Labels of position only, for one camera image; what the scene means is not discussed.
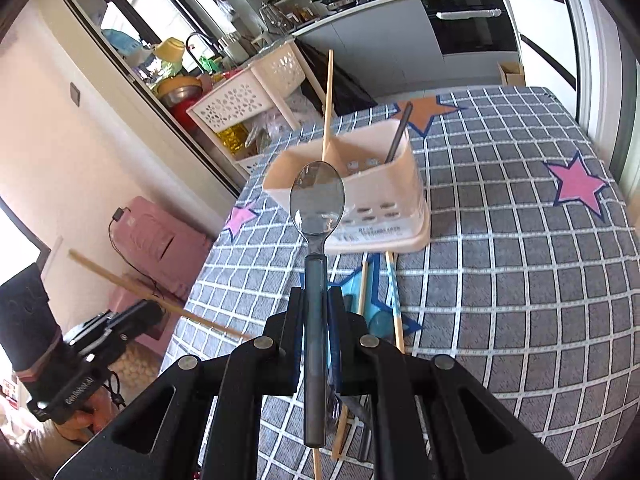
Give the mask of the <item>person's left hand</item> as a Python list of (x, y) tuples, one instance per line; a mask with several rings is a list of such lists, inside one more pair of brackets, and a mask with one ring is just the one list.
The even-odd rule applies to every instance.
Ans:
[(85, 444), (104, 429), (115, 417), (114, 404), (108, 396), (98, 392), (85, 406), (76, 411), (62, 424), (54, 424), (58, 433), (66, 440)]

